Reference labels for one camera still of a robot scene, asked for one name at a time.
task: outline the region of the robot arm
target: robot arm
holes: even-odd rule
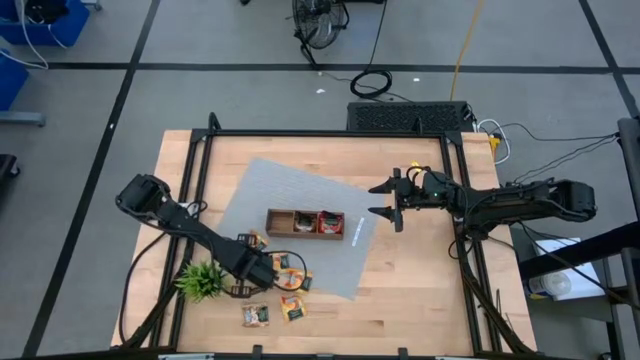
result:
[[[410,170],[424,170],[422,187],[415,184],[416,174]],[[583,222],[596,214],[595,197],[590,186],[569,180],[535,181],[530,184],[507,184],[504,188],[476,190],[463,187],[446,175],[430,168],[410,168],[405,177],[400,169],[393,169],[393,177],[369,190],[370,193],[394,193],[395,208],[370,208],[395,223],[402,231],[402,211],[409,208],[441,208],[450,212],[462,227],[462,234],[484,240],[497,225],[523,220],[557,217],[566,221]]]
[[[276,280],[270,256],[247,245],[218,235],[187,209],[171,199],[169,186],[151,175],[136,175],[116,197],[116,205],[136,220],[147,224],[157,221],[169,234],[186,236],[208,248],[212,258],[225,271],[239,280],[248,280],[262,289],[269,289]]]

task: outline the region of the black floor line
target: black floor line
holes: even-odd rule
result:
[[[612,71],[613,79],[618,86],[618,91],[620,92],[620,96],[622,97],[622,101],[624,101],[627,110],[629,111],[629,115],[631,117],[635,117],[640,115],[638,112],[638,105],[636,104],[636,99],[629,91],[629,87],[627,86],[627,82],[624,80],[624,76],[618,64],[616,63],[616,59],[613,57],[613,53],[611,52],[611,48],[609,48],[609,44],[607,44],[607,40],[602,33],[602,29],[600,29],[600,25],[596,20],[595,15],[593,14],[593,10],[589,5],[587,0],[578,0],[580,2],[580,7],[582,7],[582,11],[584,15],[587,17],[587,22],[591,27],[591,31],[593,32],[593,36],[596,38],[596,42],[600,47],[600,51],[602,51],[602,55],[604,56],[607,65]]]
[[[27,343],[22,353],[23,357],[36,356],[38,349],[40,348],[40,343],[44,337],[49,318],[51,317],[58,293],[62,287],[64,276],[69,268],[71,256],[73,255],[76,243],[78,242],[78,236],[80,235],[82,224],[84,223],[87,211],[89,210],[89,204],[91,203],[91,198],[93,197],[93,193],[96,189],[100,172],[102,171],[111,140],[113,139],[113,134],[117,128],[118,120],[120,119],[120,114],[122,113],[124,103],[127,100],[127,95],[131,89],[131,83],[136,72],[136,66],[140,62],[140,57],[142,56],[142,51],[147,42],[147,38],[149,37],[149,32],[153,25],[153,20],[155,19],[159,5],[160,0],[152,0],[151,5],[149,6],[149,12],[147,13],[142,31],[138,37],[135,50],[131,56],[131,61],[129,62],[127,72],[124,76],[124,80],[122,81],[122,85],[120,86],[120,91],[116,97],[115,104],[113,105],[111,114],[109,115],[109,121],[107,122],[102,139],[100,140],[100,145],[98,146],[96,157],[91,165],[87,182],[82,190],[80,202],[78,203],[78,207],[73,215],[73,220],[69,226],[69,232],[64,240],[64,245],[62,246],[56,267],[53,270],[51,280],[49,281],[44,298],[40,304],[40,309],[38,310],[35,322],[31,328],[31,332],[29,333],[29,338],[27,339]]]
[[[50,63],[54,70],[127,70],[128,63]],[[362,71],[367,64],[320,64],[324,71]],[[372,70],[393,72],[452,73],[455,65],[374,64]],[[308,64],[196,64],[196,63],[139,63],[136,70],[158,71],[313,71]],[[607,66],[510,66],[463,65],[461,73],[477,74],[609,74]],[[625,74],[640,74],[640,67],[621,69]]]

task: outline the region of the wooden box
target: wooden box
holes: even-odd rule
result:
[[[315,224],[311,232],[303,232],[295,227],[296,212],[315,217]],[[266,231],[269,236],[302,239],[342,240],[344,235],[344,213],[332,212],[342,217],[342,229],[338,233],[327,234],[319,231],[320,214],[322,211],[269,209],[267,212]]]

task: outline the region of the fan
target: fan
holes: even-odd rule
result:
[[[331,45],[340,30],[349,24],[349,12],[342,0],[293,0],[294,36],[301,42],[300,50],[312,65],[316,62],[309,47],[324,49]]]

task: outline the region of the wooden table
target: wooden table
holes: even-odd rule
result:
[[[167,131],[155,170],[176,197],[189,137],[190,131]],[[472,186],[498,186],[487,136],[463,134],[463,139]],[[195,191],[202,147],[196,155],[190,194]],[[452,164],[457,164],[455,151],[450,153]],[[385,181],[393,167],[406,169],[412,161],[436,171],[443,169],[439,143],[431,139],[215,137],[204,191],[209,208],[200,217],[204,224],[215,229],[247,165],[257,157],[365,190]],[[143,226],[136,254],[157,234]],[[511,242],[504,226],[491,236]],[[178,350],[250,353],[253,345],[260,344],[265,353],[392,355],[399,347],[407,347],[411,355],[472,355],[460,268],[447,255],[452,240],[451,216],[446,211],[406,211],[402,233],[395,233],[393,226],[380,218],[355,301],[313,290],[304,297],[308,316],[292,323],[284,322],[279,305],[281,292],[275,289],[250,301],[223,297],[187,303]],[[125,313],[126,336],[156,302],[168,243],[166,240],[150,250],[134,272]],[[485,241],[484,252],[491,287],[494,292],[500,289],[503,314],[508,315],[524,343],[535,349],[513,251]],[[206,250],[197,246],[194,259],[208,259]],[[270,325],[243,327],[240,306],[263,301],[269,305]],[[165,313],[161,345],[168,343],[173,308],[170,305]],[[483,348],[490,349],[481,310],[478,318]],[[113,344],[119,343],[116,334]]]

